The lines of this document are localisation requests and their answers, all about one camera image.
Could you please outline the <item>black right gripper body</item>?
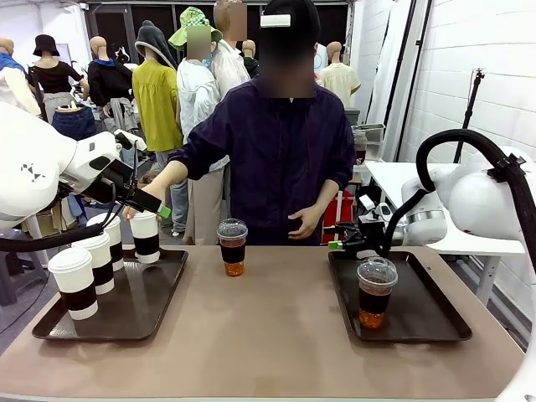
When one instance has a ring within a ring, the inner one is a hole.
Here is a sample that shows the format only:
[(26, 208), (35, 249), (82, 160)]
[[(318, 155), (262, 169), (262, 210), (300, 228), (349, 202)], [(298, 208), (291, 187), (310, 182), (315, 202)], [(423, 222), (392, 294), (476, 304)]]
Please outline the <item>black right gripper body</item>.
[(357, 246), (357, 251), (372, 250), (376, 254), (387, 254), (385, 247), (385, 225), (383, 221), (359, 222), (358, 231), (361, 243)]

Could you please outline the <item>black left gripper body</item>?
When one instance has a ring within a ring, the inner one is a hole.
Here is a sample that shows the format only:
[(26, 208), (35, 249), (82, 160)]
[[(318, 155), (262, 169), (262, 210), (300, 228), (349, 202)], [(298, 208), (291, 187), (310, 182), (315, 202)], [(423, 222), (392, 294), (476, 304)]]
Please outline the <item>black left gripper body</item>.
[(82, 194), (100, 204), (111, 202), (132, 205), (137, 188), (137, 170), (119, 159), (101, 156), (89, 162), (89, 167), (98, 170), (95, 180)]

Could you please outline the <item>white paper cup black sleeve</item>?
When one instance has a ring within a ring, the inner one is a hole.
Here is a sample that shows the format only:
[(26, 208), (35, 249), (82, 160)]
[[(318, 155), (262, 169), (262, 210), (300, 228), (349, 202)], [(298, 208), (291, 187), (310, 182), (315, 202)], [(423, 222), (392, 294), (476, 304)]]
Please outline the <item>white paper cup black sleeve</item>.
[(124, 266), (122, 242), (121, 242), (121, 219), (118, 216), (108, 220), (106, 214), (98, 214), (87, 222), (88, 226), (96, 224), (104, 224), (108, 222), (108, 225), (104, 228), (104, 231), (109, 235), (109, 251), (111, 256), (111, 262), (109, 266), (113, 268), (113, 271), (119, 271)]
[(98, 311), (91, 262), (92, 255), (88, 250), (75, 247), (60, 251), (48, 263), (61, 300), (75, 321), (92, 317)]
[(136, 211), (129, 222), (136, 258), (142, 264), (151, 264), (158, 261), (160, 258), (160, 246), (157, 216), (149, 211)]
[(111, 262), (110, 236), (107, 233), (79, 240), (73, 247), (88, 250), (92, 256), (91, 267), (95, 283), (96, 295), (103, 295), (114, 288), (114, 272)]

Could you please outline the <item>clear plastic iced coffee cup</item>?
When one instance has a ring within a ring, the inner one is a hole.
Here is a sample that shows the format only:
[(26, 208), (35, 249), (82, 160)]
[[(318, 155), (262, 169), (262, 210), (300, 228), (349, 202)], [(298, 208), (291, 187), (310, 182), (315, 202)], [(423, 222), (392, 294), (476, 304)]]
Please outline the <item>clear plastic iced coffee cup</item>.
[(245, 270), (245, 246), (248, 228), (240, 219), (223, 219), (217, 229), (219, 247), (224, 262), (225, 274), (241, 276)]
[(390, 260), (375, 256), (358, 266), (357, 278), (359, 322), (366, 328), (379, 328), (398, 282), (398, 271)]

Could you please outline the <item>person's right forearm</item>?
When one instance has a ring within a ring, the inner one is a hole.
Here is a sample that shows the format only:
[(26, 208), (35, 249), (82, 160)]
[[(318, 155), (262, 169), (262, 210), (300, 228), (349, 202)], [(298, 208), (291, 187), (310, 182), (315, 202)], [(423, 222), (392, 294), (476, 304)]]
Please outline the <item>person's right forearm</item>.
[(183, 181), (188, 177), (187, 167), (180, 161), (172, 160), (167, 166), (155, 177), (152, 181), (156, 187), (161, 189), (169, 188), (170, 186)]

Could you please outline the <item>person's left forearm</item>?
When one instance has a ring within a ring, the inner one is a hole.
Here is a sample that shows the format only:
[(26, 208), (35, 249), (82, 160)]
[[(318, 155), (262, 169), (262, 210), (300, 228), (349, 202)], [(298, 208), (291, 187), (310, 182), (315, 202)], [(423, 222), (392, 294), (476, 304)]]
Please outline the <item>person's left forearm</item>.
[(337, 182), (332, 179), (327, 179), (322, 185), (321, 191), (315, 202), (315, 208), (317, 213), (322, 215), (325, 213), (327, 206), (333, 200), (333, 198), (338, 194), (339, 185)]

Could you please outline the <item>person's left hand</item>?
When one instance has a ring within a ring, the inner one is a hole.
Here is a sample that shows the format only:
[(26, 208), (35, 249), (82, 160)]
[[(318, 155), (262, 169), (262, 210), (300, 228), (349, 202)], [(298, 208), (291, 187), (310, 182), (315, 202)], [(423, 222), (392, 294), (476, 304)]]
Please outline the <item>person's left hand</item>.
[(301, 225), (297, 230), (289, 232), (288, 238), (291, 240), (304, 240), (312, 235), (322, 217), (322, 213), (323, 210), (319, 206), (313, 205), (289, 215), (289, 220), (299, 219)]

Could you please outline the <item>mannequin in yellow shirt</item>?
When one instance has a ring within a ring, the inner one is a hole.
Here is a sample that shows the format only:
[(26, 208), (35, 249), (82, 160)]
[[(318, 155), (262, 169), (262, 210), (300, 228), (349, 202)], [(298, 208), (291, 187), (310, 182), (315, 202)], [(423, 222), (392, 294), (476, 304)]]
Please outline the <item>mannequin in yellow shirt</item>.
[(132, 90), (137, 102), (147, 149), (154, 152), (160, 168), (183, 145), (177, 122), (177, 62), (160, 28), (145, 20), (138, 30), (135, 48), (143, 61), (132, 72)]

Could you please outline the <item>person in navy jacket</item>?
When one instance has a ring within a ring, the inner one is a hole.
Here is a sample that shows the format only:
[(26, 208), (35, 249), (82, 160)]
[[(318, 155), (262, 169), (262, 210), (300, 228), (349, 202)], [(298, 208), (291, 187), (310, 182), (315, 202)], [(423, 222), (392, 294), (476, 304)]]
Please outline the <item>person in navy jacket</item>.
[(318, 245), (322, 217), (309, 237), (291, 240), (301, 221), (288, 216), (315, 205), (327, 179), (341, 190), (353, 175), (351, 127), (342, 102), (315, 81), (314, 55), (293, 51), (229, 90), (170, 157), (192, 180), (229, 159), (231, 214), (250, 245)]

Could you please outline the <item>mannequin in black sweater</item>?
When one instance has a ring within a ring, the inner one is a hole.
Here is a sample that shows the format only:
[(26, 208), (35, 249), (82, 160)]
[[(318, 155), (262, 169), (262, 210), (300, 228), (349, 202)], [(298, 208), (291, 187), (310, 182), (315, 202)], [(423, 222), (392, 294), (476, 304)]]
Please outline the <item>mannequin in black sweater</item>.
[(91, 38), (90, 49), (95, 56), (88, 66), (90, 99), (100, 120), (110, 132), (133, 132), (137, 121), (132, 103), (132, 72), (108, 55), (103, 37)]

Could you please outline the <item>mannequin with black hat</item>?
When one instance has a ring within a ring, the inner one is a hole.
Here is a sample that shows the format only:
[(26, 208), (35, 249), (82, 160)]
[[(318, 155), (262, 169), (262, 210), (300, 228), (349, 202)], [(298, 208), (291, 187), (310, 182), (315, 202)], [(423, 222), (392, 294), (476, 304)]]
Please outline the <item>mannequin with black hat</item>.
[(33, 63), (33, 75), (30, 75), (30, 85), (43, 90), (43, 103), (47, 121), (52, 122), (56, 109), (69, 106), (75, 98), (71, 95), (70, 79), (81, 85), (82, 99), (85, 101), (90, 94), (90, 86), (70, 64), (59, 60), (55, 40), (47, 34), (35, 37), (34, 56), (39, 59)]

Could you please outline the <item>mannequin in blue white jacket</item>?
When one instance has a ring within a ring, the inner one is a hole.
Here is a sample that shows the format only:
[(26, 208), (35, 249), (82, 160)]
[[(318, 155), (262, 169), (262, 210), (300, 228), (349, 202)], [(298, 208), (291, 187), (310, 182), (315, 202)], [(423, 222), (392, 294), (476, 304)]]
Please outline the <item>mannequin in blue white jacket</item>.
[(0, 101), (41, 117), (39, 104), (30, 89), (26, 71), (13, 59), (14, 42), (0, 37)]

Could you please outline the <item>mannequin in cream shirt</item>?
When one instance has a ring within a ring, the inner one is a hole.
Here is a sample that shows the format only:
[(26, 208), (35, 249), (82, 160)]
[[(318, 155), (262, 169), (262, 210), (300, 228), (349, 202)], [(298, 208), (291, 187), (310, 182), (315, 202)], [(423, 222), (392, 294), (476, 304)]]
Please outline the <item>mannequin in cream shirt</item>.
[(341, 61), (343, 46), (337, 41), (327, 46), (328, 66), (320, 70), (318, 77), (324, 88), (330, 90), (343, 103), (345, 109), (352, 108), (351, 97), (361, 87), (357, 72)]

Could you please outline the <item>tall mannequin in white shirt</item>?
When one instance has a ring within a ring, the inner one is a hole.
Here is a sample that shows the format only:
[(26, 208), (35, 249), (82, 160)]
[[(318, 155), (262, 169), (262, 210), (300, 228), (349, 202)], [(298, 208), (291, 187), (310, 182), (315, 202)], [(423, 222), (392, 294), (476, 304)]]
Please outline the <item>tall mannequin in white shirt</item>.
[(247, 34), (246, 5), (241, 0), (216, 0), (214, 4), (215, 27), (222, 33), (214, 50), (210, 70), (216, 80), (221, 99), (229, 90), (250, 79), (236, 44)]

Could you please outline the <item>black beanie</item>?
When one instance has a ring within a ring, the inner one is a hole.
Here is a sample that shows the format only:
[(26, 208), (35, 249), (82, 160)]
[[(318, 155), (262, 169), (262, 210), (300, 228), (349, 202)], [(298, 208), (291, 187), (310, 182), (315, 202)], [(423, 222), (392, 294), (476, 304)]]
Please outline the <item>black beanie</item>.
[(317, 7), (312, 0), (270, 0), (261, 15), (290, 14), (289, 28), (262, 28), (261, 48), (276, 52), (287, 47), (292, 51), (313, 50), (319, 40), (321, 23)]

